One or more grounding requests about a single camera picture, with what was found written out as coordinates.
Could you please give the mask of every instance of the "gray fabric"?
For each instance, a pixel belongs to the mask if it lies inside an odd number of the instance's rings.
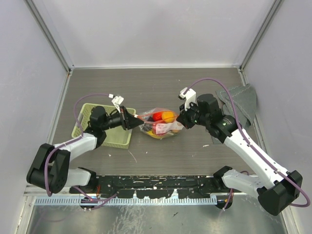
[[[248,129],[250,125],[254,122],[256,104],[257,104],[257,94],[255,89],[247,84],[246,86],[236,86],[231,88],[230,94],[232,95],[235,108],[238,114],[238,120],[243,128]],[[225,104],[222,106],[222,112],[224,115],[234,116],[233,108],[230,103],[229,96],[222,90],[216,92],[217,96]],[[220,143],[220,141],[213,137],[214,143]]]

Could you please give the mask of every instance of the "white mark on table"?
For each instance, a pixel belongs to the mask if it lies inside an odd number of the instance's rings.
[[[134,155],[128,150],[128,152],[132,155],[132,157],[135,159],[136,163],[137,163],[137,160],[136,158],[134,157]]]

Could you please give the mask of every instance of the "white wall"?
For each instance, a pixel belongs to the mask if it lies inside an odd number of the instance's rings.
[[[0,32],[0,232],[11,234],[66,72],[24,1],[0,1]]]
[[[34,2],[76,67],[114,67],[240,65],[273,0]]]
[[[256,88],[269,151],[303,176],[312,198],[312,2],[286,0],[247,65]],[[305,203],[301,195],[296,201]],[[312,207],[294,208],[302,233],[312,230]]]

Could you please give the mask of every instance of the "white vent strip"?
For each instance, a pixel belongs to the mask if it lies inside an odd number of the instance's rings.
[[[94,205],[94,203],[80,203],[81,197],[65,197],[65,198],[46,198],[38,197],[35,201],[37,206],[58,206],[58,205]],[[175,197],[171,198],[160,198],[160,199],[139,199],[139,198],[114,198],[108,201],[105,206],[121,206],[121,205],[216,205],[217,199],[215,195],[211,195],[210,198],[185,198],[178,199]]]

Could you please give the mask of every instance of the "plastic bag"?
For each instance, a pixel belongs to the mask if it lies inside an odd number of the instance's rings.
[[[154,108],[138,115],[144,121],[139,127],[142,132],[156,139],[171,137],[183,129],[183,125],[176,121],[177,116],[171,110]]]

